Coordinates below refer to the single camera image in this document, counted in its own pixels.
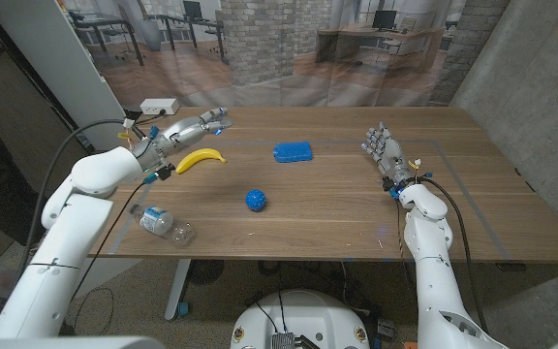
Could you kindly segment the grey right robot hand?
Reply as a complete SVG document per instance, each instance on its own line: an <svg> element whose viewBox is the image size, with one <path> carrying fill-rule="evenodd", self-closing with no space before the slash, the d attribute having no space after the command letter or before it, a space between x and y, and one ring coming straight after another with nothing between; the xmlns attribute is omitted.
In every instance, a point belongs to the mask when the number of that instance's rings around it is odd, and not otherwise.
<svg viewBox="0 0 558 349"><path fill-rule="evenodd" d="M404 157L400 143L392 136L383 122L379 128L370 128L361 144L363 150L374 160L383 175L384 188L389 191L403 189L413 181L411 167Z"/></svg>

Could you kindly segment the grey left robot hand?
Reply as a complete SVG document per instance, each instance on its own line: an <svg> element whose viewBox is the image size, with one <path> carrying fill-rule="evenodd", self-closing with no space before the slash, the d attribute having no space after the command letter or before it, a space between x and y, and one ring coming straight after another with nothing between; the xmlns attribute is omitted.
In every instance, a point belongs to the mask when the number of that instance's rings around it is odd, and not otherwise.
<svg viewBox="0 0 558 349"><path fill-rule="evenodd" d="M217 134L233 125L228 111L218 108L199 116L183 118L147 140L134 154L144 171L160 168L166 159L199 142L206 135Z"/></svg>

